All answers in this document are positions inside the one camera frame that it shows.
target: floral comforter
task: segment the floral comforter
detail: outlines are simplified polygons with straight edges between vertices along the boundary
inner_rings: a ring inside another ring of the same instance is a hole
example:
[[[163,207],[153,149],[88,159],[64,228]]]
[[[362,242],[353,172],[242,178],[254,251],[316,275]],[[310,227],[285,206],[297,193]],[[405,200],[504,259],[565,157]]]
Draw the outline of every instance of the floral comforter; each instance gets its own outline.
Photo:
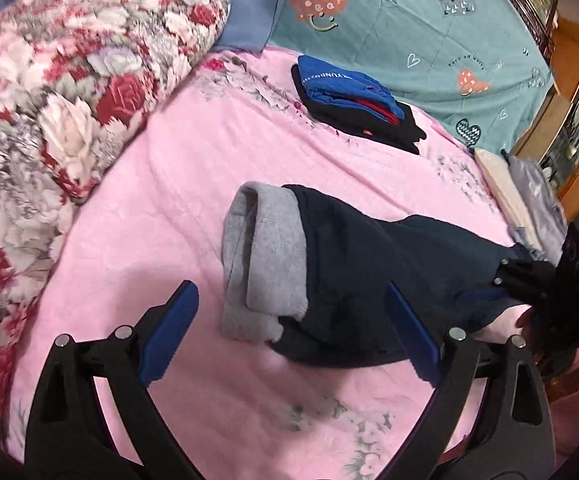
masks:
[[[0,432],[14,348],[77,205],[220,36],[228,0],[19,0],[0,13]]]

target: metal screw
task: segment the metal screw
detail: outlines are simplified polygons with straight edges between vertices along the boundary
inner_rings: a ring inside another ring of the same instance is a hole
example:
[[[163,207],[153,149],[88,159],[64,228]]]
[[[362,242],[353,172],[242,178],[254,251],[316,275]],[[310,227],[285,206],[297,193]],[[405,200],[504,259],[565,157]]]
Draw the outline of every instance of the metal screw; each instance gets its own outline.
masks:
[[[525,346],[527,345],[525,338],[518,334],[514,334],[513,336],[511,336],[511,343],[517,348],[525,348]]]
[[[467,337],[467,334],[459,326],[454,326],[449,329],[449,336],[455,341],[462,341]]]
[[[114,330],[114,335],[118,339],[127,339],[134,333],[134,330],[129,325],[119,326],[117,329]]]
[[[70,339],[71,338],[69,337],[69,334],[61,334],[56,339],[54,339],[54,344],[60,348],[63,348],[63,346],[67,346]]]

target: red clothing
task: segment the red clothing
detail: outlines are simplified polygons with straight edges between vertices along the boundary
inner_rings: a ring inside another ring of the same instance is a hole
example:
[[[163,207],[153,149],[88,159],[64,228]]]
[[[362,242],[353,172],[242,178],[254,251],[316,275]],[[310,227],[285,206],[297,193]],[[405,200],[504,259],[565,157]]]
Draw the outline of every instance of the red clothing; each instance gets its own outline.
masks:
[[[393,113],[391,113],[389,110],[386,110],[385,108],[380,107],[380,105],[377,105],[373,101],[358,98],[353,99],[353,101],[357,102],[359,105],[366,106],[367,108],[371,108],[375,112],[378,112],[385,118],[385,121],[387,121],[389,124],[398,124],[400,122],[398,120],[398,117],[396,117]]]

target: teal pillowcase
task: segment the teal pillowcase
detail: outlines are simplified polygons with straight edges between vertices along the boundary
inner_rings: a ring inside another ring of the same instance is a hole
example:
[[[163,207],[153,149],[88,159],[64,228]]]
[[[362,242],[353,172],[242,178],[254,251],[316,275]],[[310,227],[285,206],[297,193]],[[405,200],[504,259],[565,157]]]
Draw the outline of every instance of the teal pillowcase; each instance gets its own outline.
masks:
[[[552,83],[509,0],[281,0],[271,43],[365,72],[491,152],[513,146]]]

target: folded clothes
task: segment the folded clothes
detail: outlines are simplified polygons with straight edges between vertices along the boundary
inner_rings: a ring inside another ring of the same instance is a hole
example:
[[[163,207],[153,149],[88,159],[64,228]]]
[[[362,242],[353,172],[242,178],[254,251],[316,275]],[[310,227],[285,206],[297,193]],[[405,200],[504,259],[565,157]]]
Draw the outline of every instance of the folded clothes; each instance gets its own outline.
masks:
[[[375,112],[378,112],[379,114],[381,114],[383,116],[384,120],[390,124],[398,124],[398,122],[399,122],[398,117],[396,117],[390,111],[385,110],[384,108],[381,108],[379,105],[377,105],[373,101],[368,101],[367,99],[358,99],[358,98],[354,99],[354,101],[357,102],[359,105],[366,106],[370,110],[374,110]]]
[[[305,233],[294,194],[259,182],[240,186],[224,221],[221,333],[277,341],[279,316],[307,310]]]
[[[314,120],[329,124],[348,135],[375,140],[414,155],[419,154],[415,142],[426,139],[427,134],[416,126],[412,109],[408,105],[398,104],[402,108],[405,118],[399,120],[398,124],[391,124],[365,109],[345,108],[333,104],[324,105],[313,101],[307,96],[301,83],[298,65],[291,68],[291,75],[298,97]]]
[[[538,239],[549,261],[557,266],[563,255],[567,220],[563,206],[533,160],[510,155],[509,174],[529,210]]]
[[[472,333],[520,304],[492,283],[503,258],[530,261],[432,218],[375,220],[315,189],[248,182],[225,221],[221,332],[314,366],[403,360],[387,284],[435,334]]]
[[[362,72],[343,70],[311,56],[298,57],[298,70],[301,83],[312,101],[367,110],[383,120],[379,112],[354,101],[355,98],[367,99],[387,108],[399,119],[405,118],[389,89]]]

